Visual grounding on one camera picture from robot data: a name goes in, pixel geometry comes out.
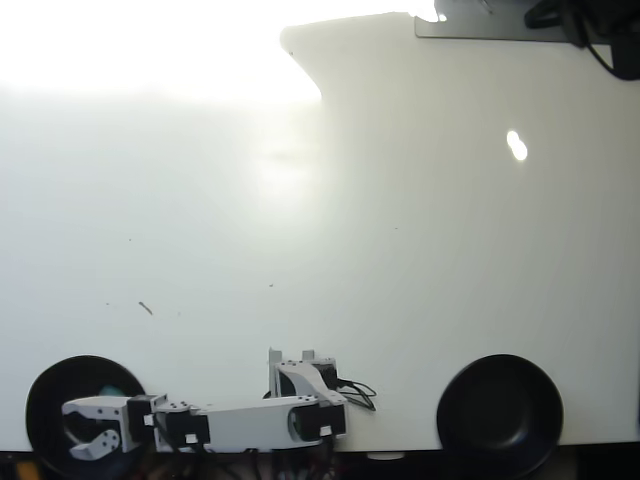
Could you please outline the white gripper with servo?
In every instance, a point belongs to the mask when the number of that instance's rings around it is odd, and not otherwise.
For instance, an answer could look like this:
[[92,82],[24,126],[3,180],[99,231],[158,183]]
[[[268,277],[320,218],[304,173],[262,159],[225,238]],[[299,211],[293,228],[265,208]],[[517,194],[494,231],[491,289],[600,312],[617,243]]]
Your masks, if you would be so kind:
[[142,440],[128,402],[129,399],[122,396],[92,396],[65,402],[61,407],[63,415],[78,413],[87,419],[117,419],[120,424],[120,435],[108,429],[88,443],[73,446],[70,455],[76,460],[97,461],[117,451],[120,443],[123,451],[138,448]]

